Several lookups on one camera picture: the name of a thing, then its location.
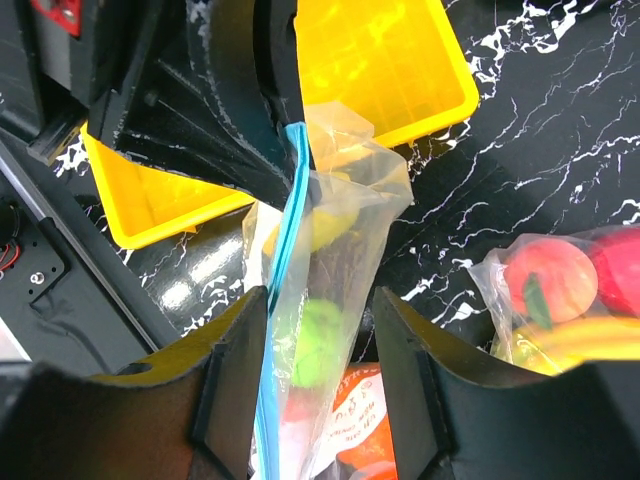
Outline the yellow plastic tray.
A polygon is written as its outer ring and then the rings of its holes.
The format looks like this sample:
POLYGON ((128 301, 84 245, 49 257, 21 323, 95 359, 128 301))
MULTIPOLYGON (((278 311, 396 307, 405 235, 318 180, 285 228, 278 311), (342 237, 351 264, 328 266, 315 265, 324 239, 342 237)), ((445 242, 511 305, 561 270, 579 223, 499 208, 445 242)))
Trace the yellow plastic tray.
MULTIPOLYGON (((471 116, 478 89, 439 1, 296 1, 303 112, 339 102, 395 147, 471 116)), ((293 180, 284 128, 261 106, 232 96, 203 70, 207 100, 228 137, 293 180)), ((115 242, 139 249, 257 200, 226 186, 131 163, 82 136, 115 242)))

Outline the green fake fruit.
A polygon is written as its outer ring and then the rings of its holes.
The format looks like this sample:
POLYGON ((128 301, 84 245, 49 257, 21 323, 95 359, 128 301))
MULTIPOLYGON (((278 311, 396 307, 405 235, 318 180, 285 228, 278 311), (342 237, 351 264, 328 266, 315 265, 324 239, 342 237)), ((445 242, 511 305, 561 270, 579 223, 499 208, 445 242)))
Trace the green fake fruit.
POLYGON ((291 382, 299 388, 326 384, 338 368, 342 312, 326 299, 309 299, 303 307, 291 382))

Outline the banana and apples bag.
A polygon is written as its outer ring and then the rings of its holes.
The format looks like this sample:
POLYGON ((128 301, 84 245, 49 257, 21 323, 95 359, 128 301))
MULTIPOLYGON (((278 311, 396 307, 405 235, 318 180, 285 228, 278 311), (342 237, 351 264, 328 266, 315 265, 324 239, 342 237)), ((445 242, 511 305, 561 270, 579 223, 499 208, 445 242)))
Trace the banana and apples bag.
POLYGON ((468 272, 495 328, 493 356, 549 376, 638 360, 638 227, 523 234, 468 272))

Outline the grapes and orange bag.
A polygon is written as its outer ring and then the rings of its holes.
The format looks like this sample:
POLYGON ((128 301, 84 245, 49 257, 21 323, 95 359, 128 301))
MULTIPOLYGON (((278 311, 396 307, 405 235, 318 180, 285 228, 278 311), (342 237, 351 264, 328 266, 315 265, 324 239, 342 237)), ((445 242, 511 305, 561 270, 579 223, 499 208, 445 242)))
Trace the grapes and orange bag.
POLYGON ((302 462, 313 430, 310 392, 292 389, 282 415, 282 479, 398 477, 380 365, 352 364, 339 384, 312 468, 302 462))

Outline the blue zip fruit bag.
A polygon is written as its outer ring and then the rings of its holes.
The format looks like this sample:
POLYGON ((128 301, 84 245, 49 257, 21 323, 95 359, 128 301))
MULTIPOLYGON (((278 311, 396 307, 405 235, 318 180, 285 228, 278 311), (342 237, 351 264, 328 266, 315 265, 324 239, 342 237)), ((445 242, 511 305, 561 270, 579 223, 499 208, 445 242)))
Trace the blue zip fruit bag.
POLYGON ((380 145, 373 125, 339 102, 305 108, 285 130, 294 186, 283 209, 255 203, 243 221, 244 284, 267 289, 267 339, 254 424, 255 475, 280 477, 282 415, 292 389, 310 392, 312 468, 350 361, 392 223, 412 203, 405 160, 380 145), (326 299, 342 312, 338 368, 316 388, 292 385, 302 310, 326 299))

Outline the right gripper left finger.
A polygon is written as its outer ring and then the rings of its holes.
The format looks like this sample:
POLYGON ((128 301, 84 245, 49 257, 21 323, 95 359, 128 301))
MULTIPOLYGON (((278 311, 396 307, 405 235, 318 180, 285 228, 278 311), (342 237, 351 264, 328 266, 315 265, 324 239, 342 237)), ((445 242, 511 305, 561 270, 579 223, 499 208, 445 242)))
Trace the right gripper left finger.
POLYGON ((267 323, 254 287, 116 375, 1 366, 5 479, 244 479, 267 323))

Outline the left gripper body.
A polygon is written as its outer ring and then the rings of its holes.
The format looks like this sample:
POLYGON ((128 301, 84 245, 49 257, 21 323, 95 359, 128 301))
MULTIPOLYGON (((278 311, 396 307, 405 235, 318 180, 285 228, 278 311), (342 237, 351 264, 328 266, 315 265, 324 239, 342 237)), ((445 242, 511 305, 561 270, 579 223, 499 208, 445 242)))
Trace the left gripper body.
POLYGON ((88 129, 90 109, 107 91, 159 60, 187 63, 213 114, 203 74, 208 2, 3 2, 1 140, 51 162, 88 129))

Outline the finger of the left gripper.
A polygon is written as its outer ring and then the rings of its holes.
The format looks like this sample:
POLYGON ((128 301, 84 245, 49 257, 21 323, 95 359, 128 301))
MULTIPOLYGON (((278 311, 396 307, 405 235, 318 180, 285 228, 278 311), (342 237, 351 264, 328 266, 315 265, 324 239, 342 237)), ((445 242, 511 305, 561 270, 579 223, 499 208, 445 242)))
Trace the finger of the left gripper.
POLYGON ((304 120, 294 20, 296 1, 209 1, 205 16, 212 78, 261 106, 273 123, 304 120))
POLYGON ((290 177, 259 161, 224 132, 190 66, 147 63, 90 109, 88 132, 131 163, 247 193, 285 206, 290 177))

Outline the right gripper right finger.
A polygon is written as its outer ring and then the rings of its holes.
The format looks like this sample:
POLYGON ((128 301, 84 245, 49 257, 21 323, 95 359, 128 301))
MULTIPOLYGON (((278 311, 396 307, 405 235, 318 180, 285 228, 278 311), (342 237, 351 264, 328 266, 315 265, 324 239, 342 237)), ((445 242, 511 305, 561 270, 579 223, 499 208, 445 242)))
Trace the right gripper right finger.
POLYGON ((440 329, 386 288, 373 313, 400 478, 638 477, 637 362, 549 377, 440 329))

